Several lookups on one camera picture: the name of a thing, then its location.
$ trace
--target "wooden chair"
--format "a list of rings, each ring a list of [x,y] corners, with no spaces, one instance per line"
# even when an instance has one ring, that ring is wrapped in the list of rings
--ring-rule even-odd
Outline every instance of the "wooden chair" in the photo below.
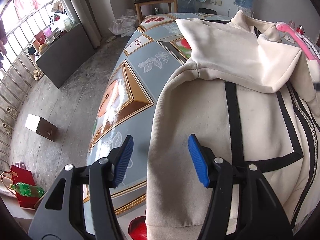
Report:
[[[139,23],[142,22],[142,13],[141,13],[141,6],[148,5],[148,4],[156,4],[156,3],[168,3],[169,5],[169,13],[172,13],[171,11],[171,3],[174,3],[174,12],[178,12],[178,0],[135,0],[134,4],[136,6],[137,15],[139,19]]]

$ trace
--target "slipper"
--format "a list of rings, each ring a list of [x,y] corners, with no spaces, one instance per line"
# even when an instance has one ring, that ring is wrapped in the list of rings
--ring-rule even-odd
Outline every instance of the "slipper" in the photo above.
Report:
[[[13,108],[8,106],[6,110],[8,113],[12,114],[13,116],[18,116],[17,111],[15,111]]]
[[[38,81],[39,80],[39,72],[36,72],[34,77],[35,77],[35,81]]]
[[[44,76],[44,73],[42,71],[40,71],[39,73],[40,73],[40,75],[39,75],[39,79],[40,79]]]
[[[2,127],[5,129],[5,131],[8,133],[8,134],[12,134],[12,130],[9,126],[7,126],[5,123],[2,123]]]
[[[26,166],[24,165],[24,163],[22,163],[22,161],[19,161],[18,163],[15,163],[14,166],[17,166],[20,169],[26,169]]]

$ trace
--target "gift bag handle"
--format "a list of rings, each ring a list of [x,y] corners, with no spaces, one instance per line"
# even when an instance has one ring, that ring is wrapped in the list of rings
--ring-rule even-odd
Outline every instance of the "gift bag handle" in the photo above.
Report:
[[[11,176],[16,176],[16,177],[18,177],[18,174],[15,173],[15,172],[13,172],[13,171],[5,171],[5,172],[1,173],[1,177],[0,177],[1,182],[3,183],[3,185],[5,186],[5,188],[6,188],[9,192],[11,192],[14,196],[17,196],[16,193],[15,193],[15,191],[14,191],[12,188],[8,187],[8,186],[4,183],[3,178],[7,178],[7,179],[11,179],[11,180],[12,180],[12,177],[9,177],[9,176],[7,176],[7,175],[5,175],[5,174],[10,174]]]

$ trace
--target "metal screw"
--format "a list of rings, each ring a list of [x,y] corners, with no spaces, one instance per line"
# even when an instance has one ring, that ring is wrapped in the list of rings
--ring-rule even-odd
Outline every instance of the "metal screw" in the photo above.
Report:
[[[214,162],[220,164],[220,163],[223,163],[223,159],[220,157],[216,157],[216,158],[214,158]]]
[[[258,168],[257,168],[256,165],[250,164],[250,165],[249,165],[249,169],[250,169],[251,171],[256,171]]]
[[[105,163],[107,163],[108,162],[108,159],[107,158],[101,158],[100,160],[99,160],[99,163],[100,164],[105,164]]]
[[[73,169],[73,165],[72,165],[72,164],[67,164],[66,166],[64,166],[64,169],[65,169],[66,171],[70,171],[70,170]]]

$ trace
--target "table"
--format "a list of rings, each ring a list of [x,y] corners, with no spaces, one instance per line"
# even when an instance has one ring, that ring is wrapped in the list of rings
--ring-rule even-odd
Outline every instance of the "table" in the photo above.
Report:
[[[93,54],[93,47],[79,23],[53,42],[36,63],[50,81],[60,88]]]
[[[87,165],[107,157],[112,148],[122,145],[127,134],[133,137],[124,180],[110,189],[124,239],[145,239],[147,158],[156,103],[172,73],[191,57],[191,48],[175,22],[178,18],[231,19],[205,13],[147,16],[124,47],[106,84],[92,131]],[[87,185],[83,197],[86,230],[94,234]]]

